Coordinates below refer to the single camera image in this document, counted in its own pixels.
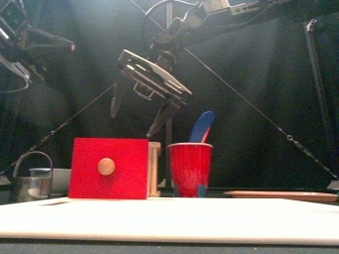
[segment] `red box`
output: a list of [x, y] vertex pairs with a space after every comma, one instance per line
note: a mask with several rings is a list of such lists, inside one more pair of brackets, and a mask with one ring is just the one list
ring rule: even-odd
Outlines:
[[[115, 162], [109, 176], [98, 170], [103, 158]], [[147, 199], [147, 166], [147, 139], [77, 138], [70, 198]]]

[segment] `wire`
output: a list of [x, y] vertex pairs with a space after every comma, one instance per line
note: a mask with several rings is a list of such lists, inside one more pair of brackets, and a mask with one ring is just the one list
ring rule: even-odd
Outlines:
[[30, 87], [30, 82], [29, 82], [27, 79], [25, 79], [25, 80], [26, 80], [26, 86], [25, 87], [19, 88], [19, 89], [15, 89], [15, 90], [9, 90], [9, 91], [0, 90], [0, 93], [9, 94], [9, 93], [15, 93], [15, 92], [21, 92], [21, 91], [26, 90]]

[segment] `round knob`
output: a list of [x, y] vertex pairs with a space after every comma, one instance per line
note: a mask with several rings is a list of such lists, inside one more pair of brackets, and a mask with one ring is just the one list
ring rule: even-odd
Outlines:
[[115, 170], [115, 162], [111, 158], [103, 158], [98, 163], [98, 170], [102, 175], [109, 176]]

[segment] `white tabletop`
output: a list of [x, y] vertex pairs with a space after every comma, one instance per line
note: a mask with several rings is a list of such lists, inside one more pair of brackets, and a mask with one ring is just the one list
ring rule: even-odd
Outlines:
[[339, 206], [288, 199], [63, 197], [0, 214], [3, 238], [339, 245]]

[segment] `black backdrop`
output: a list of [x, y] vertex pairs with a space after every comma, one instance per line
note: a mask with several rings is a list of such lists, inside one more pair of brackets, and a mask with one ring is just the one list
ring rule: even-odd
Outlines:
[[[135, 0], [145, 11], [157, 2]], [[29, 1], [31, 15], [38, 3]], [[175, 7], [174, 14], [182, 15], [183, 11], [183, 7]], [[142, 40], [143, 15], [127, 0], [46, 1], [39, 28], [74, 41], [78, 50], [49, 61], [46, 82], [34, 83], [25, 92], [0, 95], [2, 170], [115, 83], [122, 51], [149, 56]], [[157, 16], [165, 25], [165, 10]], [[320, 20], [324, 26], [316, 32], [316, 42], [330, 108], [328, 120], [338, 146], [338, 15]], [[145, 32], [151, 36], [159, 30], [149, 24]], [[304, 24], [278, 18], [229, 32], [189, 50], [338, 174], [338, 151], [329, 148], [326, 140]], [[177, 59], [174, 75], [194, 96], [173, 118], [173, 141], [187, 141], [201, 114], [215, 112], [209, 138], [214, 145], [211, 187], [326, 188], [332, 176], [233, 89], [186, 51]], [[15, 84], [7, 80], [6, 85]], [[111, 119], [113, 96], [110, 90], [39, 148], [51, 155], [57, 168], [71, 167], [75, 137], [146, 137], [161, 101], [147, 102], [129, 90], [119, 114]], [[163, 146], [161, 182], [166, 176], [166, 129], [150, 140]], [[45, 161], [35, 159], [29, 164], [41, 167]]]

